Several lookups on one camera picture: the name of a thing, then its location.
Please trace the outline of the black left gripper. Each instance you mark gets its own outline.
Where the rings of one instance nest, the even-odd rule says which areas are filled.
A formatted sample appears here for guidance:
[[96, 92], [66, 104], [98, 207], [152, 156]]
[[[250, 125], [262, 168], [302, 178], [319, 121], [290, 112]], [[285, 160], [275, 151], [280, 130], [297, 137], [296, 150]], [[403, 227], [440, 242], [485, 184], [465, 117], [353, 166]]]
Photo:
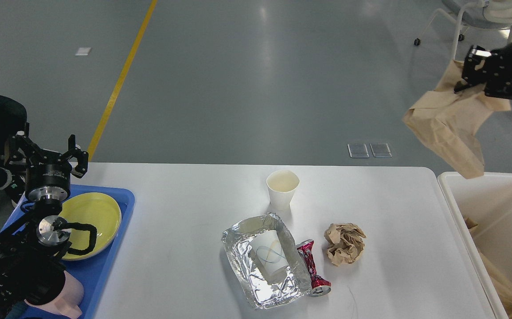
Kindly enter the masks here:
[[[79, 179], [86, 175], [89, 154], [78, 146], [75, 135], [70, 135], [63, 161], [57, 161], [61, 153], [43, 151], [29, 138], [29, 130], [30, 123], [25, 123], [22, 130], [9, 137], [9, 165], [27, 165], [27, 200], [53, 198], [63, 202], [71, 194], [70, 174]], [[74, 167], [69, 162], [71, 158], [77, 160]]]

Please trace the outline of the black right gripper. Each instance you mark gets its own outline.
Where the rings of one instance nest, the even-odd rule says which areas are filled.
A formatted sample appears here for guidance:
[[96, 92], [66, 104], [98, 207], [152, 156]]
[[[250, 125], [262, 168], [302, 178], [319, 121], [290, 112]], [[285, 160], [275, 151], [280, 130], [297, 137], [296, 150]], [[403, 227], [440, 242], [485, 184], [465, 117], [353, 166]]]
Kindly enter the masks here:
[[479, 45], [471, 45], [463, 62], [461, 80], [454, 86], [454, 93], [483, 84], [486, 81], [485, 61], [489, 59], [489, 86], [487, 97], [512, 100], [512, 43], [491, 52]]

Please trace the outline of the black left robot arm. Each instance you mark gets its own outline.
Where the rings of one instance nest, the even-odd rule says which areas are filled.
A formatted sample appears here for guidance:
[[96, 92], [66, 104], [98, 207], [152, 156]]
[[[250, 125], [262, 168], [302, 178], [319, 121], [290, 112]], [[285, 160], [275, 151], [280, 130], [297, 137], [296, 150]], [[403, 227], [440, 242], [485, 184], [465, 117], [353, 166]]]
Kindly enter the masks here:
[[95, 226], [60, 216], [71, 176], [81, 178], [88, 169], [88, 152], [75, 135], [64, 153], [49, 151], [33, 143], [26, 123], [23, 134], [6, 142], [6, 168], [15, 167], [19, 156], [26, 161], [26, 200], [19, 203], [23, 215], [0, 232], [0, 319], [19, 301], [43, 305], [55, 299], [66, 286], [63, 256], [90, 253], [97, 241]]

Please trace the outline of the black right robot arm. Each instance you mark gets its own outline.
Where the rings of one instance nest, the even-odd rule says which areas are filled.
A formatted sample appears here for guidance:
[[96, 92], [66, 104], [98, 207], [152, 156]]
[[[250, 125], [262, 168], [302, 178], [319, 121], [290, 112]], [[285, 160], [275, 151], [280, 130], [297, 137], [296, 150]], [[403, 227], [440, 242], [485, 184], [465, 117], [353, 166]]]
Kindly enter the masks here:
[[464, 59], [461, 80], [453, 91], [484, 85], [487, 97], [512, 100], [512, 43], [503, 48], [487, 50], [472, 45]]

